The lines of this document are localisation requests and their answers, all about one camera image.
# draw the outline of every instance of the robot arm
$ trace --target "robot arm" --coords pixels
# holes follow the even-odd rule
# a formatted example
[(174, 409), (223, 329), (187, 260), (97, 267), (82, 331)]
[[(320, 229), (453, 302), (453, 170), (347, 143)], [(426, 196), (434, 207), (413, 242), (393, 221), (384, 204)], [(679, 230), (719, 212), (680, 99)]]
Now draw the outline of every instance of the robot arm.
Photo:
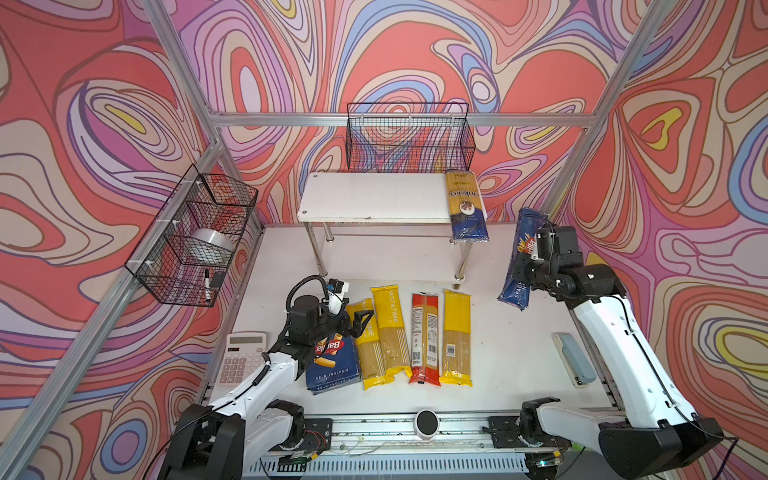
[(700, 417), (643, 335), (626, 291), (608, 265), (584, 265), (573, 227), (536, 233), (538, 258), (515, 259), (513, 277), (565, 302), (589, 333), (614, 377), (625, 415), (567, 406), (552, 397), (523, 404), (521, 434), (557, 435), (600, 452), (624, 478), (689, 465), (723, 438), (715, 419)]
[[(323, 300), (302, 295), (298, 289), (318, 280)], [(373, 311), (355, 312), (349, 318), (344, 298), (349, 284), (312, 275), (291, 289), (286, 299), (286, 325), (264, 365), (225, 396), (207, 407), (192, 405), (184, 411), (171, 438), (158, 480), (192, 478), (240, 478), (243, 467), (252, 465), (272, 447), (286, 450), (301, 446), (304, 438), (303, 408), (276, 400), (306, 371), (318, 355), (316, 344), (339, 333), (359, 337)]]

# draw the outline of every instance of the wire basket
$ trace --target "wire basket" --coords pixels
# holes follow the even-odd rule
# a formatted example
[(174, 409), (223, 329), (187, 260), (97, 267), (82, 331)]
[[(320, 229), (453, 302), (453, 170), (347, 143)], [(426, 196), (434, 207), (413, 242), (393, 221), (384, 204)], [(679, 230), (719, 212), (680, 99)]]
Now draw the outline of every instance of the wire basket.
[(214, 305), (258, 193), (227, 175), (198, 174), (160, 239), (131, 272), (160, 303)]
[(460, 101), (349, 103), (347, 167), (380, 173), (469, 170), (475, 138), (468, 110)]

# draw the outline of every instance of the psychedelic wallpaper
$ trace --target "psychedelic wallpaper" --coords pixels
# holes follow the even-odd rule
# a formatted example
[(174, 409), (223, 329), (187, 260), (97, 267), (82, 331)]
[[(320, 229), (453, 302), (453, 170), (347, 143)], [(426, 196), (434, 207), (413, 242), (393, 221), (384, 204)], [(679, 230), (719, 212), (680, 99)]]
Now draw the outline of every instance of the psychedelic wallpaper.
[[(560, 212), (680, 391), (741, 437), (722, 478), (768, 478), (767, 79), (768, 3), (678, 2)], [(729, 446), (677, 475), (711, 478)]]
[[(349, 101), (592, 112), (645, 0), (163, 0), (215, 110)], [(628, 285), (651, 343), (703, 413), (743, 438), (725, 478), (768, 478), (768, 4), (680, 0), (560, 215)], [(222, 130), (265, 223), (306, 175), (344, 170), (346, 129)], [(476, 127), (493, 221), (537, 206), (578, 129)], [(142, 0), (0, 2), (0, 440), (207, 145)], [(143, 290), (28, 470), (140, 478), (193, 401), (255, 238), (212, 309)], [(718, 447), (681, 478), (709, 478)]]
[[(344, 112), (351, 101), (463, 100), (471, 111), (592, 112), (644, 0), (168, 2), (215, 111)], [(477, 127), (495, 221), (535, 205), (577, 129)], [(345, 128), (222, 130), (265, 223), (296, 221), (306, 175), (345, 170)]]
[[(0, 2), (0, 442), (206, 146), (135, 2)], [(200, 385), (254, 240), (215, 308), (136, 295), (29, 478), (144, 461)]]

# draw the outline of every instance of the black and white round device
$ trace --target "black and white round device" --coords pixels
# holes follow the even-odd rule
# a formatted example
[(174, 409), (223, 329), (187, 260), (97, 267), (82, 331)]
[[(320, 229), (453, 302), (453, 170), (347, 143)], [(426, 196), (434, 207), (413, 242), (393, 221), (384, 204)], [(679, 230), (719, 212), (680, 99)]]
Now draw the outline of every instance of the black and white round device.
[(430, 440), (433, 436), (437, 435), (440, 419), (437, 418), (437, 415), (432, 410), (422, 410), (416, 414), (413, 425), (416, 435), (421, 440)]

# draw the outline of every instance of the rigatoni box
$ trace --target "rigatoni box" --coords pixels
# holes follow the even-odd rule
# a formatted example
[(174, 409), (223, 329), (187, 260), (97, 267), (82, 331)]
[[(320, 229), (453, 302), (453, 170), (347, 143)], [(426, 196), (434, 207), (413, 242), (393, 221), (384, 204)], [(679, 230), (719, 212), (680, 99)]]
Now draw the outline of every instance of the rigatoni box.
[(333, 338), (318, 343), (315, 352), (316, 355), (323, 354), (306, 369), (306, 387), (312, 394), (360, 381), (360, 365), (354, 338), (342, 338), (336, 334)]

